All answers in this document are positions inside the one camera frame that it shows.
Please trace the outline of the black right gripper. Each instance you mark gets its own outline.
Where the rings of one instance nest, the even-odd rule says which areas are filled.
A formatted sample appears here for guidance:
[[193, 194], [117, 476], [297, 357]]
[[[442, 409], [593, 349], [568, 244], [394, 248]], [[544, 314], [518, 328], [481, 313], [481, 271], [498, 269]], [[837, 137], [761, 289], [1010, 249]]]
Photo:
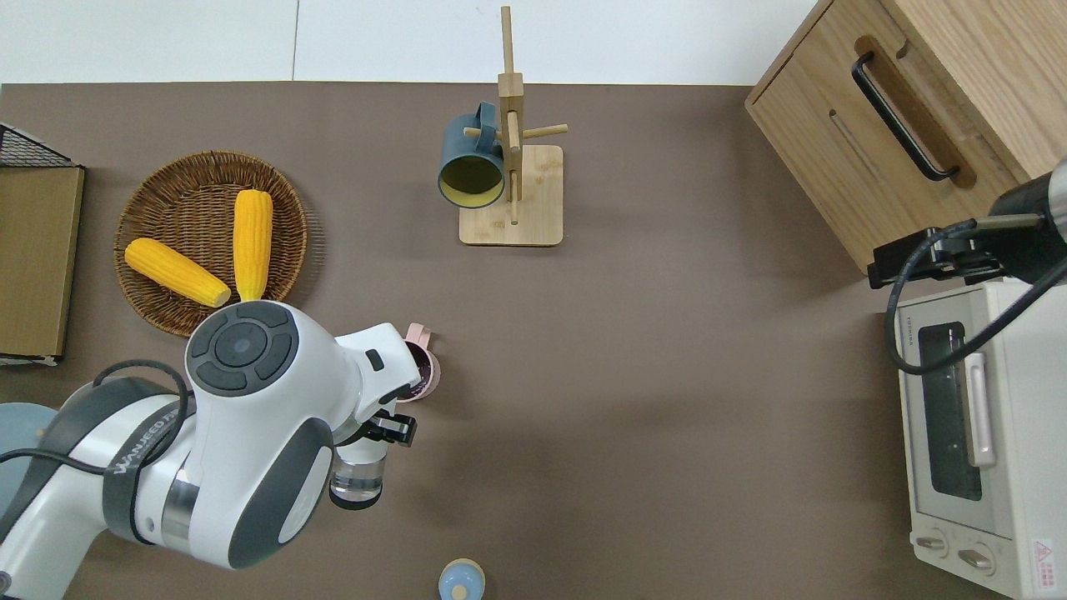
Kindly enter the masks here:
[[[931, 243], [924, 254], [925, 274], [1002, 274], [1036, 284], [1066, 256], [1064, 243], [1064, 171], [1014, 187], [998, 198], [991, 216], [1040, 215], [1038, 227], [1009, 228], [998, 236], [988, 251], [972, 232], [964, 231]], [[904, 264], [926, 237], [902, 237], [876, 247], [866, 266], [870, 289], [881, 289], [899, 281]]]

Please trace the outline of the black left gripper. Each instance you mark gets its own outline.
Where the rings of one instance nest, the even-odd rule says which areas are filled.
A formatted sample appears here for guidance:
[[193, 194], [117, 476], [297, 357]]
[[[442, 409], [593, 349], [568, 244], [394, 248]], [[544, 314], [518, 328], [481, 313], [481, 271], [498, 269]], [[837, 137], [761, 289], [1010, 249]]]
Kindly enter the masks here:
[[350, 415], [343, 425], [333, 430], [335, 447], [369, 439], [373, 442], [398, 444], [400, 447], [412, 447], [417, 432], [417, 421], [411, 415], [393, 414], [393, 404], [376, 405], [377, 411], [367, 419], [356, 419]]

